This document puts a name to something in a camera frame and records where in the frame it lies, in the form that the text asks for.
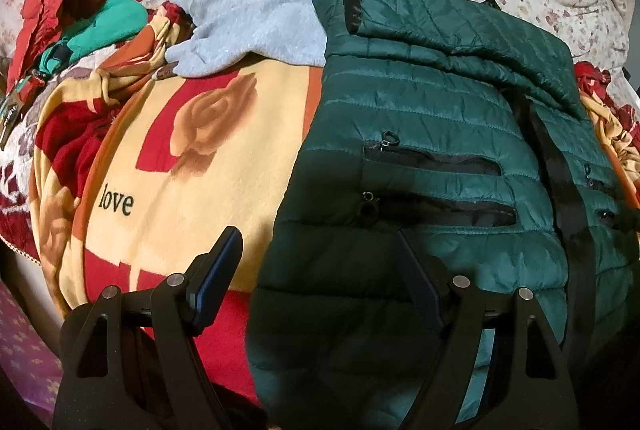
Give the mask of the yellow red rose blanket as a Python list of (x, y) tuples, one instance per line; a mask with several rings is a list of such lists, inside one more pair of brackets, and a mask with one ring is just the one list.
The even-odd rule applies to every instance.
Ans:
[(62, 309), (84, 300), (87, 257), (157, 276), (189, 264), (224, 224), (258, 213), (275, 197), (262, 228), (258, 271), (236, 276), (253, 295), (294, 164), (276, 148), (283, 123), (261, 117), (268, 96), (285, 100), (270, 78), (229, 69), (213, 78), (145, 82), (126, 102), (61, 104), (37, 135), (32, 214), (40, 257)]

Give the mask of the dark green puffer jacket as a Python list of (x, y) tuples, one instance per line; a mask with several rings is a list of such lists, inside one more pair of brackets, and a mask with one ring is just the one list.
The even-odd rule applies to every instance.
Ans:
[(397, 234), (480, 289), (535, 294), (575, 429), (636, 428), (639, 216), (556, 36), (470, 0), (312, 0), (321, 96), (250, 301), (283, 429), (405, 429), (439, 331)]

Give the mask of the teal green garment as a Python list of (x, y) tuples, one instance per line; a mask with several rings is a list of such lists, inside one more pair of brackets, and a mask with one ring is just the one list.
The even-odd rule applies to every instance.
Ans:
[(134, 38), (147, 23), (148, 12), (136, 0), (106, 0), (93, 16), (73, 23), (47, 47), (36, 69), (51, 78), (82, 57)]

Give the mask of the light grey sweater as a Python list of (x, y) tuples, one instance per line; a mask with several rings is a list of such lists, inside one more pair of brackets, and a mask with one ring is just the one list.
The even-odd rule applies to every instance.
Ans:
[(183, 78), (227, 69), (248, 54), (292, 66), (326, 63), (326, 31), (312, 0), (171, 0), (192, 19), (191, 38), (166, 50)]

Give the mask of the purple patterned mat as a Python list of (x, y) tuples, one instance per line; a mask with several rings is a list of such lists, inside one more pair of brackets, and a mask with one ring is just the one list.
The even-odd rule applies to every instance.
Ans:
[(61, 362), (5, 283), (1, 283), (1, 371), (17, 398), (50, 429), (62, 379)]

